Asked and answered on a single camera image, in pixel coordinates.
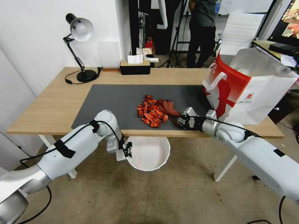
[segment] white bowl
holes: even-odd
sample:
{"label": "white bowl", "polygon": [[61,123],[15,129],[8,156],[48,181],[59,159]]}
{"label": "white bowl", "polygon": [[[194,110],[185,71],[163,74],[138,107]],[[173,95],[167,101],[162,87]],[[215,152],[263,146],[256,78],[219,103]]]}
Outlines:
{"label": "white bowl", "polygon": [[132,142],[132,158],[127,160],[132,167],[142,171],[153,171],[163,166],[170,154],[170,144],[166,137],[135,137]]}

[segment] desk leg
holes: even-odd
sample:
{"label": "desk leg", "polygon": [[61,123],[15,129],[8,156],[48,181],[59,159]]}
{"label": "desk leg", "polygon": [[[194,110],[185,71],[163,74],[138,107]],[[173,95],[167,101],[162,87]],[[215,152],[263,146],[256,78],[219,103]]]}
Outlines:
{"label": "desk leg", "polygon": [[236,154],[231,150],[229,154],[226,156],[225,160],[221,164],[221,166],[218,168],[218,170],[214,174],[214,180],[218,182],[223,175],[226,173],[226,171],[231,167],[231,165],[236,161],[237,156]]}
{"label": "desk leg", "polygon": [[[44,144],[48,148],[56,142],[52,135],[38,135],[38,136],[43,140]],[[69,176],[71,178],[76,178],[76,175],[77,175],[77,171],[75,169],[69,172]]]}

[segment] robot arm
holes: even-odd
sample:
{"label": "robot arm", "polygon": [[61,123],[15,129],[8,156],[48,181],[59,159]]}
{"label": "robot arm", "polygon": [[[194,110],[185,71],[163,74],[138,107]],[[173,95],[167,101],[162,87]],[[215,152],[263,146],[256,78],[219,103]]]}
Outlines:
{"label": "robot arm", "polygon": [[107,151],[116,152],[118,161],[131,156],[132,144],[124,140],[116,117],[103,110],[90,124],[77,127],[49,147],[46,152],[52,151],[36,165],[11,172],[0,170],[0,224],[14,223],[28,205],[27,194],[40,191],[52,180],[75,169],[104,138]]}
{"label": "robot arm", "polygon": [[200,130],[222,141],[234,151],[238,159],[257,175],[270,189],[291,198],[299,205],[299,164],[265,139],[216,120],[216,112],[210,110],[207,118],[199,117],[187,108],[178,123],[183,128]]}

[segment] person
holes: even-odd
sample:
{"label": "person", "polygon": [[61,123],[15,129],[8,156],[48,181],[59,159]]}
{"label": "person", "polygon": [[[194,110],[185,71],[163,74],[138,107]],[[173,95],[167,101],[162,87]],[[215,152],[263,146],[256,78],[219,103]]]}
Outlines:
{"label": "person", "polygon": [[[189,0],[191,12],[190,43],[187,54],[187,68],[201,68],[215,47],[215,13],[217,0]],[[195,65],[195,54],[200,46],[200,56]]]}

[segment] white chair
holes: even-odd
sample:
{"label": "white chair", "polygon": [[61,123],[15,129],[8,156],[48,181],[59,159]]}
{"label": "white chair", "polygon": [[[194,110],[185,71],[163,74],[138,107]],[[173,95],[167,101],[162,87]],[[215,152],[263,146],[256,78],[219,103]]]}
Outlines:
{"label": "white chair", "polygon": [[228,16],[215,49],[216,55],[233,55],[243,48],[249,48],[256,37],[265,14],[234,14]]}

